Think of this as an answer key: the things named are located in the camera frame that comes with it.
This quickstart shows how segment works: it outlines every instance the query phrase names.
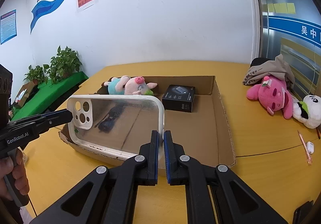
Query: finger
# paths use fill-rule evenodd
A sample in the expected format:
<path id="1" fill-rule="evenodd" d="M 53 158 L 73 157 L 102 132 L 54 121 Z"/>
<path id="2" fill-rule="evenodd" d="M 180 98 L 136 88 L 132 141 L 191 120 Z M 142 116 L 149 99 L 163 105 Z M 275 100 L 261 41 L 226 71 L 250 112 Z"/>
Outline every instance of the finger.
<path id="1" fill-rule="evenodd" d="M 0 159 L 0 179 L 13 170 L 13 161 L 10 157 Z"/>
<path id="2" fill-rule="evenodd" d="M 17 160 L 17 164 L 21 165 L 21 163 L 23 161 L 23 154 L 22 154 L 22 151 L 20 149 L 17 149 L 16 160 Z"/>
<path id="3" fill-rule="evenodd" d="M 23 176 L 15 181 L 14 183 L 17 190 L 21 190 L 24 186 L 29 185 L 27 176 Z"/>
<path id="4" fill-rule="evenodd" d="M 16 180 L 20 179 L 22 176 L 26 176 L 26 169 L 25 169 L 23 163 L 21 163 L 20 165 L 15 166 L 15 167 L 13 168 L 12 176 L 13 176 Z"/>
<path id="5" fill-rule="evenodd" d="M 30 187 L 29 187 L 29 184 L 24 186 L 21 190 L 19 190 L 21 195 L 27 195 L 30 191 Z"/>
<path id="6" fill-rule="evenodd" d="M 0 179 L 0 198 L 6 198 L 12 201 L 12 197 L 8 192 L 7 185 L 5 185 L 4 179 Z"/>

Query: plush toy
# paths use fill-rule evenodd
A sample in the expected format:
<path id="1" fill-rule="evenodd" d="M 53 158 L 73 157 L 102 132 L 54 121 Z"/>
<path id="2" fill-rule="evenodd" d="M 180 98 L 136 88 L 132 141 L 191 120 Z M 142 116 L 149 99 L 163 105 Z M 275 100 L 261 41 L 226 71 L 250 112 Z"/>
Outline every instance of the plush toy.
<path id="1" fill-rule="evenodd" d="M 310 129 L 318 127 L 321 124 L 321 98 L 306 96 L 303 101 L 293 103 L 293 117 Z"/>
<path id="2" fill-rule="evenodd" d="M 262 106 L 273 115 L 282 109 L 285 119 L 290 119 L 293 114 L 293 100 L 286 89 L 286 82 L 270 75 L 265 76 L 261 84 L 248 89 L 246 97 L 250 100 L 259 100 Z"/>
<path id="3" fill-rule="evenodd" d="M 157 86 L 157 83 L 145 83 L 142 76 L 130 78 L 124 75 L 121 78 L 113 77 L 111 82 L 104 82 L 102 85 L 108 86 L 110 95 L 153 95 L 151 89 Z"/>

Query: green table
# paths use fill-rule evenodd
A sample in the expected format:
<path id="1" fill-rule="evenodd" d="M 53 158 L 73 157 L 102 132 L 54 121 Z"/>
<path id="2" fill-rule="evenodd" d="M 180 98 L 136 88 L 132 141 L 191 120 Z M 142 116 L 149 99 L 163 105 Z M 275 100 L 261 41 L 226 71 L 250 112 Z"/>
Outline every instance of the green table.
<path id="1" fill-rule="evenodd" d="M 39 91 L 21 109 L 15 112 L 11 121 L 43 113 L 60 96 L 86 79 L 88 77 L 84 72 L 77 72 L 55 85 L 52 84 L 51 80 L 48 81 L 48 84 L 40 84 L 38 86 Z"/>

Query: beige cloth bag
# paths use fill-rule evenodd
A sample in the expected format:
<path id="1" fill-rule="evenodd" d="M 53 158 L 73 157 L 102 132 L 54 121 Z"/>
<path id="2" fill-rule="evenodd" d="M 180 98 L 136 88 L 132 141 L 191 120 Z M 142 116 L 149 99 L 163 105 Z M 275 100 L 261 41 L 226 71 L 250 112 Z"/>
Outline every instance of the beige cloth bag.
<path id="1" fill-rule="evenodd" d="M 253 85 L 261 81 L 264 76 L 275 76 L 276 78 L 286 81 L 287 88 L 293 88 L 295 77 L 291 71 L 290 65 L 283 60 L 283 55 L 279 54 L 275 57 L 275 61 L 270 60 L 259 66 L 252 66 L 248 69 L 243 84 Z"/>

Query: table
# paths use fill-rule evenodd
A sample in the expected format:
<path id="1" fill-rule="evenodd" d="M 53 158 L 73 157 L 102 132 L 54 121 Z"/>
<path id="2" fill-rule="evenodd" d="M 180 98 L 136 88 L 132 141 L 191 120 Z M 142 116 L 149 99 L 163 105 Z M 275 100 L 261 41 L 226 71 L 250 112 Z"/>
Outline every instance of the table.
<path id="1" fill-rule="evenodd" d="M 321 141 L 315 130 L 282 112 L 272 117 L 259 104 L 246 99 L 242 79 L 249 65 L 212 61 L 161 61 L 105 67 L 80 85 L 74 94 L 92 94 L 113 76 L 215 75 L 231 128 L 236 165 L 232 170 L 289 223 L 294 210 L 321 191 Z M 66 102 L 59 109 L 66 107 Z M 25 149 L 30 198 L 42 212 L 96 166 L 105 165 L 74 151 L 51 129 Z M 278 129 L 278 134 L 269 129 Z M 308 166 L 297 135 L 312 141 L 315 152 Z M 134 223 L 187 223 L 184 187 L 170 187 L 159 177 L 156 187 L 139 187 Z"/>
<path id="2" fill-rule="evenodd" d="M 39 91 L 17 111 L 12 121 L 43 113 L 60 96 L 86 79 L 88 79 L 88 77 L 84 72 L 77 72 L 57 84 L 52 84 L 51 80 L 49 80 L 47 84 L 40 84 L 38 86 Z"/>

